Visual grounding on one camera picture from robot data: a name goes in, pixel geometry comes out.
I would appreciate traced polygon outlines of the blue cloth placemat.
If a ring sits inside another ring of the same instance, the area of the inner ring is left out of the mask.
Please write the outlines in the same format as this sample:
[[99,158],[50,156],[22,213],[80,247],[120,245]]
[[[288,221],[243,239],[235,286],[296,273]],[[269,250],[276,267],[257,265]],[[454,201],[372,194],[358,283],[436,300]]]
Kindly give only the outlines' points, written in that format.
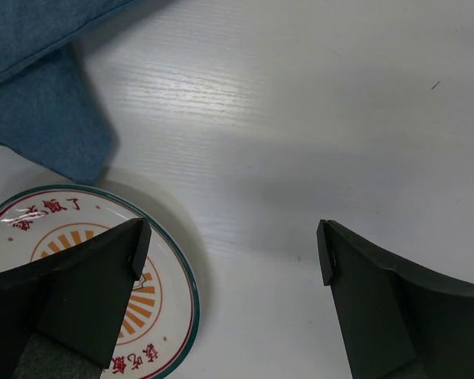
[[0,1],[0,145],[73,182],[95,183],[115,139],[71,44],[127,10],[168,4]]

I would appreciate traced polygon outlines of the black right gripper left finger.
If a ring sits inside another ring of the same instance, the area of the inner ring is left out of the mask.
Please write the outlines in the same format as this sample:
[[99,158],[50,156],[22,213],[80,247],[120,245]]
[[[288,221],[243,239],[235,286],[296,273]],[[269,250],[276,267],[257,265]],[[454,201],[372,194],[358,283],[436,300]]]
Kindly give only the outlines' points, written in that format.
[[98,378],[111,364],[151,238],[131,219],[0,272],[0,378]]

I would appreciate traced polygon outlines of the white plate orange sunburst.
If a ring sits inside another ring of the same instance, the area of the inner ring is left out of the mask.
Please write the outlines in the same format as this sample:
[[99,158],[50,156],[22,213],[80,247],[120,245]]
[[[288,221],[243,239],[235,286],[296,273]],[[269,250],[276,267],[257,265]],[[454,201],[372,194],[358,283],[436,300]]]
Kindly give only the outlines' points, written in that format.
[[200,301],[184,254],[146,211],[103,189],[40,186],[0,205],[0,272],[49,257],[136,217],[151,227],[148,256],[103,378],[165,378],[189,354]]

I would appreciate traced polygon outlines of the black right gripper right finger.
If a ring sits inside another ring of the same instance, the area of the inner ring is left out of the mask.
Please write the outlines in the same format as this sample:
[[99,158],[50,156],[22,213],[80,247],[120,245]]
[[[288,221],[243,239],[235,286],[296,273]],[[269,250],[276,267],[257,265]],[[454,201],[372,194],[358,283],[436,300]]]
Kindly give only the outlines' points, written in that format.
[[474,378],[474,284],[376,246],[333,220],[317,229],[354,378]]

